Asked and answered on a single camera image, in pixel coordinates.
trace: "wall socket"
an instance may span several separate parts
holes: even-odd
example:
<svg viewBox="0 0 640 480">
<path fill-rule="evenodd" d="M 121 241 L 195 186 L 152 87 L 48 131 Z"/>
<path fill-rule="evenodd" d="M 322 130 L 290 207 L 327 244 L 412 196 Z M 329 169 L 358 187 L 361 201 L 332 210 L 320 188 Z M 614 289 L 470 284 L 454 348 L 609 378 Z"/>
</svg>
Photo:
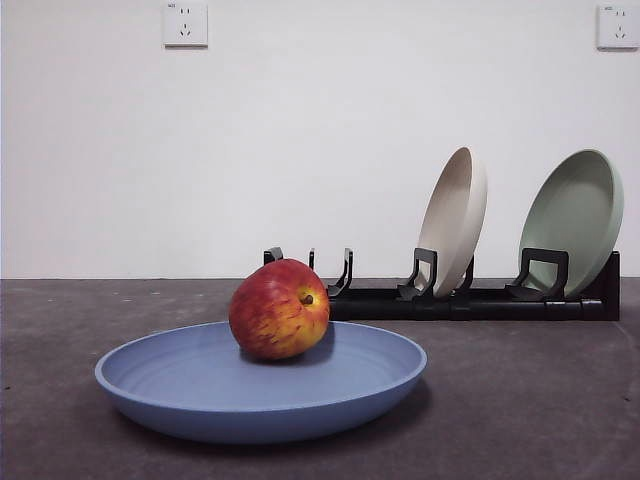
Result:
<svg viewBox="0 0 640 480">
<path fill-rule="evenodd" d="M 602 50 L 640 47 L 640 5 L 600 5 L 597 46 Z"/>
<path fill-rule="evenodd" d="M 206 47 L 208 8 L 204 2 L 170 2 L 164 8 L 165 47 Z"/>
</svg>

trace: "green plate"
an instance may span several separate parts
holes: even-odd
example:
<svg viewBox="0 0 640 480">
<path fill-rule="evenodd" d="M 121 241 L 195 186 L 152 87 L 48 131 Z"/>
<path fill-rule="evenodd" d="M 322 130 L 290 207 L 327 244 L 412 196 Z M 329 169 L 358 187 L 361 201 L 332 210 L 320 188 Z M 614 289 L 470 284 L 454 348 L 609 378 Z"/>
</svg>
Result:
<svg viewBox="0 0 640 480">
<path fill-rule="evenodd" d="M 529 210 L 520 249 L 545 248 L 569 253 L 567 298 L 580 295 L 611 254 L 620 224 L 622 180 L 600 152 L 574 153 L 551 173 Z M 556 278 L 555 265 L 532 262 L 525 286 L 546 289 Z"/>
</svg>

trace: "plate rim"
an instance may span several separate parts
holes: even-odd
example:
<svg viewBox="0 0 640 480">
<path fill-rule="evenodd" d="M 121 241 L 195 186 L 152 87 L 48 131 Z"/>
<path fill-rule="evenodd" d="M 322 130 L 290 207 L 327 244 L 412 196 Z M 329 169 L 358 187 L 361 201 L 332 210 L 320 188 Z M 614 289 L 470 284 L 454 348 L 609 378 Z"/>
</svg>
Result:
<svg viewBox="0 0 640 480">
<path fill-rule="evenodd" d="M 284 405 L 278 405 L 278 406 L 272 406 L 272 407 L 242 407 L 242 408 L 203 408 L 202 406 L 188 406 L 188 405 L 179 405 L 179 404 L 175 404 L 172 402 L 163 402 L 163 401 L 158 401 L 158 400 L 154 400 L 153 398 L 149 398 L 149 397 L 144 397 L 142 395 L 137 395 L 134 393 L 131 393 L 127 390 L 124 390 L 120 387 L 117 387 L 115 385 L 113 385 L 111 382 L 109 382 L 105 377 L 104 374 L 102 373 L 102 369 L 105 365 L 105 363 L 109 360 L 109 358 L 111 358 L 112 356 L 114 356 L 115 354 L 117 354 L 119 351 L 130 347 L 131 345 L 134 345 L 136 343 L 142 342 L 144 340 L 147 340 L 149 338 L 153 338 L 159 335 L 167 335 L 173 332 L 177 332 L 180 330 L 185 330 L 185 329 L 189 329 L 189 328 L 201 328 L 201 327 L 205 327 L 205 326 L 209 326 L 209 325 L 227 325 L 229 326 L 229 321 L 228 320 L 223 320 L 220 322 L 205 322 L 205 323 L 199 323 L 196 325 L 187 325 L 184 327 L 178 327 L 178 328 L 172 328 L 169 330 L 163 330 L 161 332 L 155 332 L 149 335 L 145 335 L 143 337 L 140 338 L 136 338 L 134 340 L 131 340 L 129 342 L 123 343 L 122 345 L 108 351 L 107 353 L 105 353 L 96 363 L 96 366 L 94 368 L 94 374 L 96 377 L 96 380 L 98 381 L 98 384 L 109 394 L 111 395 L 115 395 L 117 397 L 121 397 L 124 398 L 126 400 L 132 401 L 132 402 L 137 402 L 137 403 L 141 403 L 141 404 L 145 404 L 145 405 L 149 405 L 149 406 L 153 406 L 153 407 L 158 407 L 158 408 L 165 408 L 165 409 L 171 409 L 171 410 L 177 410 L 177 411 L 185 411 L 185 412 L 198 412 L 198 413 L 263 413 L 263 412 L 286 412 L 286 411 L 292 411 L 292 410 L 303 410 L 303 409 L 308 409 L 308 408 L 317 408 L 317 407 L 326 407 L 326 406 L 330 406 L 330 405 L 337 405 L 337 404 L 341 404 L 341 403 L 345 403 L 345 402 L 349 402 L 349 401 L 354 401 L 354 400 L 359 400 L 359 399 L 363 399 L 363 398 L 367 398 L 367 397 L 371 397 L 374 395 L 378 395 L 380 393 L 384 393 L 387 391 L 391 391 L 395 388 L 400 387 L 401 385 L 413 380 L 414 378 L 417 378 L 418 376 L 420 376 L 420 374 L 424 371 L 424 369 L 427 367 L 428 364 L 428 356 L 427 356 L 427 352 L 416 342 L 414 342 L 413 340 L 411 340 L 410 338 L 401 335 L 399 333 L 396 332 L 392 332 L 390 330 L 386 330 L 384 328 L 379 328 L 379 327 L 374 327 L 371 325 L 364 325 L 361 323 L 352 323 L 352 322 L 341 322 L 341 321 L 334 321 L 331 320 L 329 323 L 334 324 L 334 325 L 348 325 L 349 327 L 358 327 L 358 328 L 365 328 L 365 329 L 371 329 L 371 330 L 376 330 L 379 332 L 382 332 L 384 334 L 388 334 L 388 335 L 392 335 L 395 337 L 399 337 L 400 339 L 408 342 L 411 346 L 413 346 L 413 348 L 415 348 L 419 355 L 420 355 L 420 362 L 419 365 L 414 368 L 413 370 L 411 370 L 410 373 L 408 373 L 407 375 L 404 375 L 402 378 L 384 385 L 383 387 L 380 388 L 376 388 L 374 390 L 368 390 L 364 393 L 359 393 L 357 395 L 349 395 L 346 397 L 340 397 L 340 398 L 336 398 L 336 399 L 331 399 L 331 400 L 325 400 L 325 401 L 315 401 L 315 402 L 303 402 L 300 404 L 284 404 Z"/>
</svg>

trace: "dish rack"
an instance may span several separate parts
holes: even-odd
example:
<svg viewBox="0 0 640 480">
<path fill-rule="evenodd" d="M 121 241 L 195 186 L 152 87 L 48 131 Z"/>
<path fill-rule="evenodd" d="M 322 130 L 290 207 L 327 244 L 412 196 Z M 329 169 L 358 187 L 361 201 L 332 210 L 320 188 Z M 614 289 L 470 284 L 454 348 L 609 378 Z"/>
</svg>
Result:
<svg viewBox="0 0 640 480">
<path fill-rule="evenodd" d="M 309 252 L 314 268 L 315 250 Z M 264 263 L 284 258 L 282 249 L 264 251 Z M 464 280 L 443 298 L 433 295 L 438 253 L 425 248 L 413 252 L 411 276 L 396 288 L 351 288 L 353 250 L 344 250 L 344 268 L 327 287 L 331 320 L 609 320 L 620 319 L 620 254 L 612 252 L 604 267 L 577 298 L 564 297 L 569 254 L 560 250 L 524 248 L 520 273 L 503 288 L 473 288 L 473 258 Z M 524 286 L 532 261 L 555 264 L 556 279 L 547 290 Z M 424 288 L 416 286 L 420 263 L 429 264 Z"/>
</svg>

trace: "plate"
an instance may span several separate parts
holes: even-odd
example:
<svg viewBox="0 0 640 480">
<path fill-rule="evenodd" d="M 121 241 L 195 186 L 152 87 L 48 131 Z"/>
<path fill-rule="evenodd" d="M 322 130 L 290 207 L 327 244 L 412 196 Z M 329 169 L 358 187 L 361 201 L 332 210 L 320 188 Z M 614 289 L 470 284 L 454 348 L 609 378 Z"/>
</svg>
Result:
<svg viewBox="0 0 640 480">
<path fill-rule="evenodd" d="M 460 148 L 438 179 L 418 239 L 418 247 L 438 253 L 434 296 L 444 297 L 460 283 L 476 249 L 486 207 L 484 166 L 468 148 Z M 429 265 L 421 264 L 417 287 L 424 288 L 428 277 Z"/>
<path fill-rule="evenodd" d="M 596 278 L 618 238 L 624 196 L 613 164 L 596 150 L 574 153 L 547 178 L 522 230 L 520 249 L 545 248 L 569 253 L 569 278 L 564 289 L 571 299 Z M 525 286 L 546 289 L 556 267 L 532 262 Z"/>
<path fill-rule="evenodd" d="M 228 322 L 169 330 L 100 359 L 98 383 L 124 415 L 167 435 L 265 444 L 356 427 L 391 409 L 426 367 L 413 341 L 379 328 L 330 322 L 313 348 L 260 362 Z"/>
</svg>

